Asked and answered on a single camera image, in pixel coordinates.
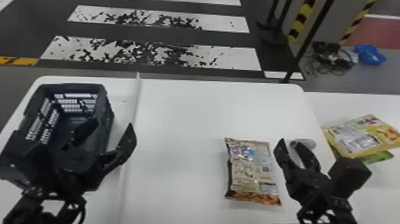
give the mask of chip bag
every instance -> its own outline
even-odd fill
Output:
[[[227,199],[280,206],[268,142],[225,138],[229,153]]]

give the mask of crosswalk marking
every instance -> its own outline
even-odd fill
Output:
[[[241,6],[240,0],[160,0],[160,1],[173,1],[173,2],[191,2],[203,4],[217,4],[217,5],[235,5]]]
[[[245,17],[78,5],[72,22],[249,33]]]
[[[41,59],[260,71],[254,48],[56,36]]]

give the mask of floor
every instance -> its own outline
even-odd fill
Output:
[[[0,64],[260,79],[293,61],[288,46],[261,42],[255,12],[267,10],[245,0],[13,0],[0,12]]]
[[[261,42],[255,21],[267,1],[59,2],[0,0],[0,95],[7,96],[0,101],[0,128],[43,75],[135,77],[139,71],[143,78],[277,83],[265,73],[282,77],[292,65],[289,47]],[[308,92],[400,94],[400,53],[381,52],[387,62],[379,67],[357,64],[344,76],[304,72],[291,82]]]

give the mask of black metal pole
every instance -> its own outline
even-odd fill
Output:
[[[318,29],[320,28],[322,22],[324,21],[326,15],[328,14],[330,7],[334,3],[335,0],[326,0],[324,7],[322,8],[320,14],[318,15],[314,25],[312,26],[310,33],[308,34],[307,38],[305,39],[303,45],[301,46],[299,52],[297,53],[297,56],[295,58],[295,62],[293,63],[293,66],[289,69],[287,72],[286,76],[280,81],[281,83],[289,83],[290,78],[293,75],[293,72],[297,68],[299,62],[301,61],[301,58],[304,56],[305,52],[308,49],[308,46],[311,44],[311,41],[313,41],[315,34],[317,33]]]
[[[283,6],[282,13],[279,17],[278,26],[275,27],[274,37],[277,37],[282,30],[283,22],[285,21],[286,15],[288,14],[289,7],[292,4],[293,0],[286,0],[285,6]]]
[[[276,8],[278,7],[278,1],[279,0],[274,0],[274,2],[272,3],[272,7],[271,7],[270,13],[268,15],[268,19],[267,19],[267,24],[271,24],[272,19],[275,17],[275,11],[276,11]]]

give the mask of white table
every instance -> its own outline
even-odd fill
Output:
[[[26,105],[40,84],[45,83],[99,83],[105,86],[108,99],[115,114],[108,150],[116,148],[128,123],[132,122],[137,103],[137,85],[135,79],[112,79],[94,77],[60,77],[45,76],[37,79],[31,86],[16,111],[9,119],[0,134],[0,151],[2,151],[10,134],[16,130],[23,118]],[[87,213],[85,223],[118,223],[120,220],[121,194],[124,186],[124,172],[115,169],[103,181],[95,192],[85,194]],[[21,190],[7,181],[0,181],[0,222],[19,200]],[[58,212],[61,203],[45,203],[45,209]]]
[[[307,93],[322,126],[337,125],[366,114],[374,114],[400,130],[400,96],[368,94]],[[400,148],[390,151],[394,158],[368,166],[368,182],[351,197],[359,224],[399,223]]]
[[[334,162],[303,90],[296,85],[142,80],[122,223],[297,223],[275,164],[282,207],[224,199],[224,137],[311,138],[327,172]]]
[[[225,136],[269,141],[271,149],[282,137],[314,139],[314,152],[326,173],[334,158],[320,125],[372,113],[400,129],[395,111],[400,96],[306,93],[306,97],[294,85],[142,80],[139,88],[140,81],[133,79],[43,77],[31,87],[0,134],[0,150],[37,86],[64,82],[106,87],[116,119],[109,149],[115,147],[128,122],[135,120],[138,137],[137,149],[123,169],[108,175],[98,191],[85,195],[86,224],[297,223],[295,213],[300,206],[289,198],[277,165],[281,208],[223,198],[228,175]],[[400,150],[392,152],[394,159],[369,166],[374,175],[351,198],[359,224],[398,223],[400,181],[395,172]],[[0,190],[3,218],[20,191],[5,181],[0,181]],[[53,204],[46,208],[55,210]]]

